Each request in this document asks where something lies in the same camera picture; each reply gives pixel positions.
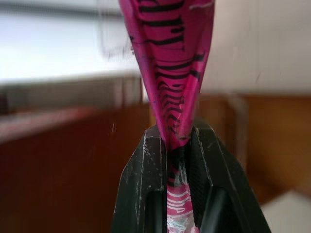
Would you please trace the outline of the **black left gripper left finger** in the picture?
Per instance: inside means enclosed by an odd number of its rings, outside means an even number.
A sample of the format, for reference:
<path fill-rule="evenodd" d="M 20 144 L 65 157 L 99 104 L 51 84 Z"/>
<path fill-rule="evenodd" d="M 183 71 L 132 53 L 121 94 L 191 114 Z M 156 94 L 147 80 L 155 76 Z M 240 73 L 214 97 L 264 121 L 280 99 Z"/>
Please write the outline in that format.
<path fill-rule="evenodd" d="M 167 233 L 167 156 L 156 125 L 122 171 L 111 233 Z"/>

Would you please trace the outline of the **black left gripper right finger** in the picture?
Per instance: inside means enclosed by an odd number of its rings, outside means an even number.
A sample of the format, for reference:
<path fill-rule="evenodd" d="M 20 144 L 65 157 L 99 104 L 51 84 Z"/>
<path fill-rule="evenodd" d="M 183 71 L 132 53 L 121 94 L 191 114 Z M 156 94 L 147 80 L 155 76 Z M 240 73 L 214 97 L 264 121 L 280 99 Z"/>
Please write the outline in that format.
<path fill-rule="evenodd" d="M 200 233 L 271 233 L 242 166 L 202 120 L 194 122 L 187 156 Z"/>

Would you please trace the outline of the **pink black-striped plastic packet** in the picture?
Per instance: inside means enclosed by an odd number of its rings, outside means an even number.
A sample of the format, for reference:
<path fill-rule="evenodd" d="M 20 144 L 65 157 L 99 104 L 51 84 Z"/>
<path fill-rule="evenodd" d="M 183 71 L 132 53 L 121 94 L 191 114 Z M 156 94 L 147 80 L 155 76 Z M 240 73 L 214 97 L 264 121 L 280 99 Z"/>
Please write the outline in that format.
<path fill-rule="evenodd" d="M 199 233 L 185 154 L 211 47 L 215 0 L 119 4 L 167 151 L 167 233 Z"/>

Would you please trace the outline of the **wooden bookshelf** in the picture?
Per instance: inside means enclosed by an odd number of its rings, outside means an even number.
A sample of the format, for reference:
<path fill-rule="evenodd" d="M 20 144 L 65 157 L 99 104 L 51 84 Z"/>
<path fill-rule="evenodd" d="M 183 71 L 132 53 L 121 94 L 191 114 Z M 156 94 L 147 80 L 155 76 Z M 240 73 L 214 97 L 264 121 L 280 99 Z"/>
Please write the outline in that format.
<path fill-rule="evenodd" d="M 246 168 L 260 204 L 311 196 L 311 95 L 242 95 Z M 93 114 L 0 142 L 0 233 L 108 233 L 117 178 L 143 130 L 146 104 Z"/>

